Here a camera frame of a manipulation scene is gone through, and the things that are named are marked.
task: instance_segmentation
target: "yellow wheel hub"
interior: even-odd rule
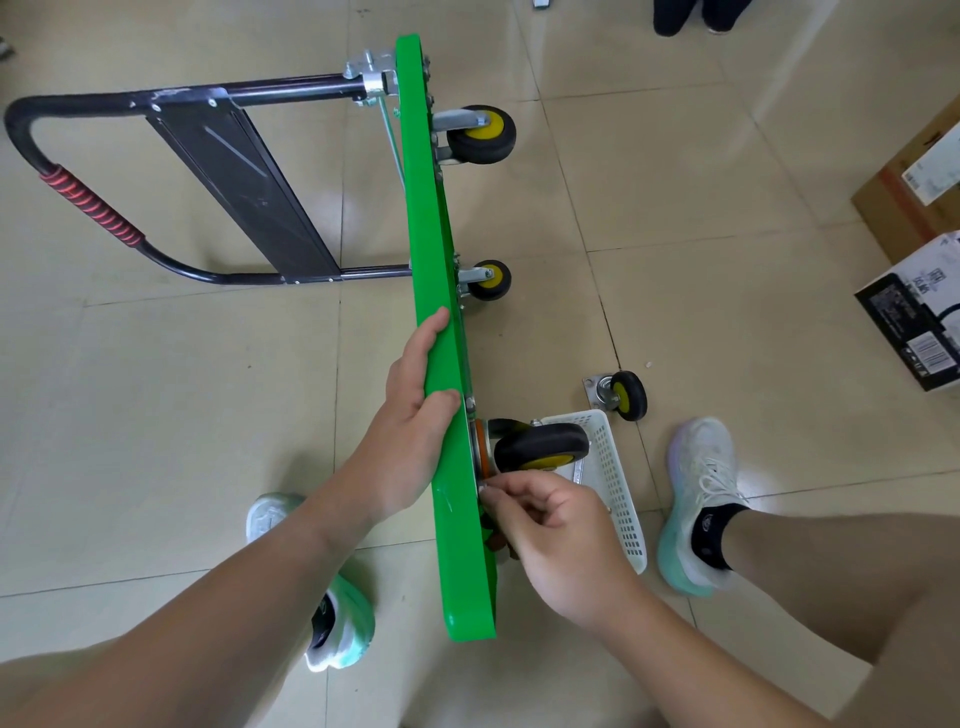
[[[520,469],[522,471],[545,471],[559,468],[563,465],[569,465],[572,462],[573,455],[550,455],[549,457],[531,460],[529,463],[525,463]]]
[[[496,139],[498,136],[503,134],[503,117],[498,114],[496,111],[491,111],[489,109],[480,109],[490,117],[490,124],[485,127],[476,127],[475,129],[466,129],[464,134],[469,136],[471,139]]]
[[[500,266],[491,265],[488,263],[483,266],[484,268],[493,271],[493,278],[481,280],[477,283],[481,288],[496,288],[500,283],[503,282],[503,271],[500,270]]]
[[[613,393],[620,397],[620,404],[616,406],[618,410],[626,414],[630,411],[630,398],[627,396],[626,388],[620,383],[613,384]]]

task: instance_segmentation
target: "shoe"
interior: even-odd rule
[[[747,504],[736,489],[736,454],[724,424],[704,417],[681,426],[670,443],[667,470],[673,510],[660,533],[660,574],[681,594],[710,596],[714,588],[727,586],[732,572],[707,566],[693,552],[693,524],[704,508]]]
[[[740,15],[753,0],[704,0],[704,23],[715,36],[733,30]]]
[[[671,37],[680,32],[697,0],[654,0],[654,32]]]
[[[333,604],[335,620],[324,643],[306,651],[306,665],[313,672],[356,663],[370,647],[376,628],[370,602],[340,574],[333,577],[326,595]]]
[[[304,496],[291,493],[260,496],[247,513],[247,543],[283,521],[305,500]],[[326,596],[333,606],[333,627],[323,644],[310,647],[304,654],[313,672],[356,663],[367,652],[376,626],[370,602],[340,574],[333,577]]]
[[[252,544],[283,521],[306,500],[296,493],[268,493],[253,502],[247,511],[247,543]]]

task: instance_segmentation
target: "person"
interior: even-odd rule
[[[375,523],[417,499],[436,467],[461,405],[456,392],[423,393],[427,352],[447,319],[441,310],[414,333],[370,430],[324,486],[305,499],[260,499],[248,517],[250,544],[126,635],[92,654],[60,655],[58,670],[38,667],[50,656],[4,666],[0,686],[27,677],[0,724],[241,726],[262,715],[301,653],[312,668],[359,659],[372,613],[337,569]],[[839,725],[953,723],[957,519],[752,510],[736,488],[730,433],[712,418],[681,427],[668,469],[674,505],[658,563],[675,589],[705,596],[737,571],[811,630],[872,662]],[[671,725],[829,725],[653,594],[590,488],[525,471],[491,478],[479,497],[498,528],[490,547],[509,545],[546,604],[604,645]]]
[[[753,0],[704,0],[707,30],[722,36],[733,30],[737,18]],[[654,0],[654,31],[658,36],[675,36],[683,28],[697,0]]]

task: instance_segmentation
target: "green platform edge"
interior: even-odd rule
[[[466,397],[472,394],[467,338],[457,295],[444,183],[436,179],[434,169],[419,36],[397,39],[396,75],[417,323],[441,306],[450,309],[450,324],[430,352],[424,389],[427,395],[456,389]],[[496,563],[484,547],[480,526],[470,419],[461,403],[444,438],[431,484],[444,621],[450,639],[456,642],[496,636]]]

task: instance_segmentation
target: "white sneaker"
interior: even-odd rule
[[[681,426],[670,443],[667,469],[673,510],[660,534],[660,573],[682,594],[710,596],[714,587],[727,586],[731,572],[707,566],[693,552],[693,524],[704,508],[747,503],[736,489],[736,454],[727,428],[714,417]]]
[[[247,543],[283,521],[305,500],[292,493],[260,496],[247,512]],[[340,574],[333,577],[326,595],[333,605],[333,628],[323,644],[304,653],[307,666],[314,672],[353,665],[370,646],[376,626],[370,602]]]

